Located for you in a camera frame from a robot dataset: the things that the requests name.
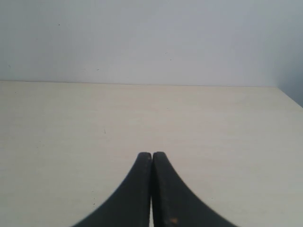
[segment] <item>black rubber piece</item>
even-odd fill
[[[155,227],[235,227],[191,192],[165,153],[153,154],[151,175]]]
[[[74,227],[148,227],[152,156],[139,153],[117,190]]]

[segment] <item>wooden surface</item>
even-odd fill
[[[234,224],[301,227],[302,148],[277,88],[0,82],[0,226],[68,227],[165,151]]]

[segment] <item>black curved object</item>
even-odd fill
[[[235,227],[191,192],[165,153],[153,154],[151,175],[155,227]]]
[[[151,160],[150,153],[139,153],[117,190],[74,227],[148,227]]]

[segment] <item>table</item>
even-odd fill
[[[165,151],[240,227],[303,225],[303,109],[277,88],[0,82],[0,226],[68,227]]]

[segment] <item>white wall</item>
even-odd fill
[[[302,0],[0,3],[2,80],[282,87],[302,59]]]

